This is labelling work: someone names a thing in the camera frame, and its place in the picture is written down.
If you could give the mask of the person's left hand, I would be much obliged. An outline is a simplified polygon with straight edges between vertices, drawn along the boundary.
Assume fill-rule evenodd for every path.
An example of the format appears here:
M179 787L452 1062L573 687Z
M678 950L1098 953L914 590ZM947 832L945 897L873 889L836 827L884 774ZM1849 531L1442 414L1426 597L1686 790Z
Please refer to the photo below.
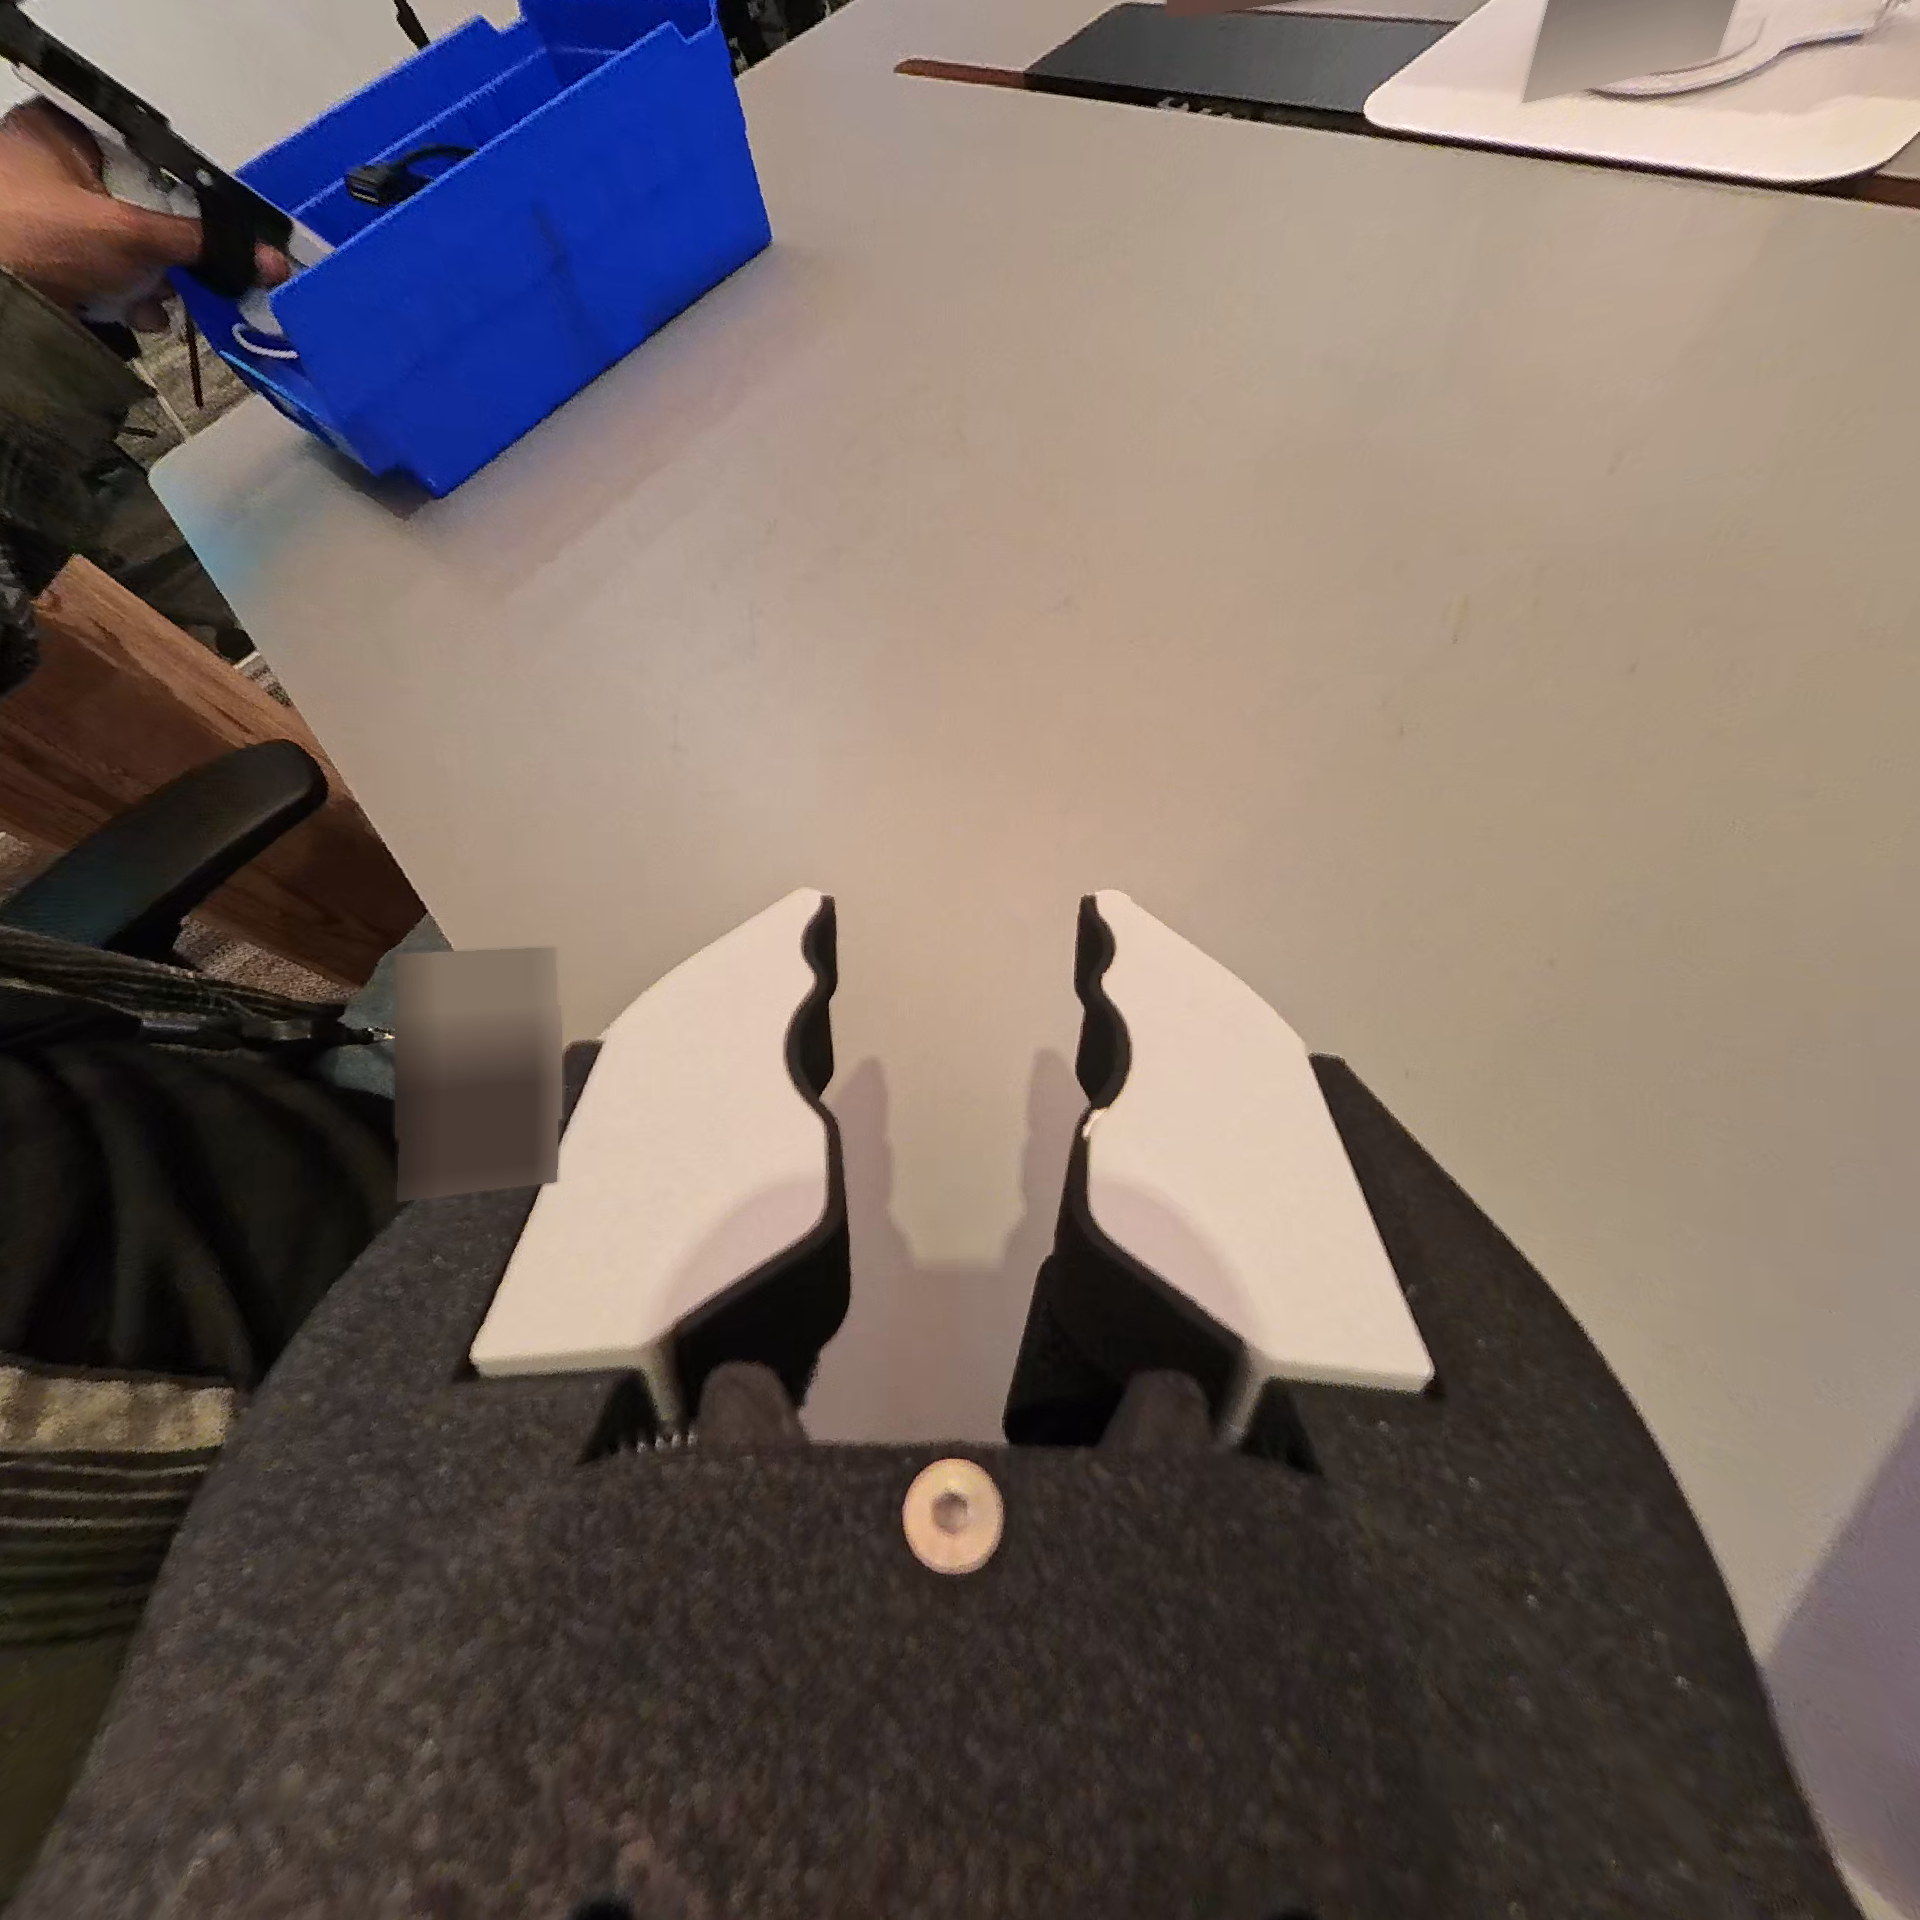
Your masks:
M45 101L2 123L2 268L72 320L108 305L134 334L172 325L169 270L196 264L202 222L106 189L92 132Z

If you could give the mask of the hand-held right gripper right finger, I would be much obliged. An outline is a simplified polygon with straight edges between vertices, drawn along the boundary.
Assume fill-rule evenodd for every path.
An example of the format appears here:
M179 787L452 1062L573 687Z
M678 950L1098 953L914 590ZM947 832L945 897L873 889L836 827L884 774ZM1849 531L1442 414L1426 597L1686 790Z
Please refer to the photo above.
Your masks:
M1422 1406L1433 1358L1309 1046L1120 889L1076 904L1084 1110L1001 1433L1309 1454L1300 1399Z

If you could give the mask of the blue plastic bin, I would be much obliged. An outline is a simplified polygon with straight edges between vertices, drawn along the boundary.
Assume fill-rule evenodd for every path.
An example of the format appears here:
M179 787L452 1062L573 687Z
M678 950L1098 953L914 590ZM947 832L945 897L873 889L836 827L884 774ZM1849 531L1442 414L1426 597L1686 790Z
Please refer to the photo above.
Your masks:
M373 478L446 496L772 240L716 4L474 19L237 169L333 244L206 344Z

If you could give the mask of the person's left forearm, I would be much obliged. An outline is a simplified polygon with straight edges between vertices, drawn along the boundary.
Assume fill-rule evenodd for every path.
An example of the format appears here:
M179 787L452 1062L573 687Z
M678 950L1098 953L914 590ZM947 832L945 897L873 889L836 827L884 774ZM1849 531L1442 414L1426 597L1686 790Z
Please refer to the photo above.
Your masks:
M121 443L149 384L92 328L2 275L2 691L41 659L36 598L73 557L113 563L141 470Z

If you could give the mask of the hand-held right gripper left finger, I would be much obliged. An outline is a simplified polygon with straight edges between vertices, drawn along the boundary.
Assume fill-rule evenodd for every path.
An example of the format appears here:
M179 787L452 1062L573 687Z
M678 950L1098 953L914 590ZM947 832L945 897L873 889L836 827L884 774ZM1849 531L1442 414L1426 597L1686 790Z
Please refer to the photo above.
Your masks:
M472 1342L478 1377L621 1375L659 1443L810 1439L852 1293L835 987L835 901L801 887L605 1028Z

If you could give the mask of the wooden cabinet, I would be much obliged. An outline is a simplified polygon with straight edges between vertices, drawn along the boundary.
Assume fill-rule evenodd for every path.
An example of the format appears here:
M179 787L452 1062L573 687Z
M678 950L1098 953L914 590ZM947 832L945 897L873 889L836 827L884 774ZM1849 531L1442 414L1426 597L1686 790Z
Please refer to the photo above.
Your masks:
M73 557L36 600L38 664L2 702L2 827L66 852L163 783L289 737L326 776L324 807L219 889L222 932L357 987L426 915L297 708Z

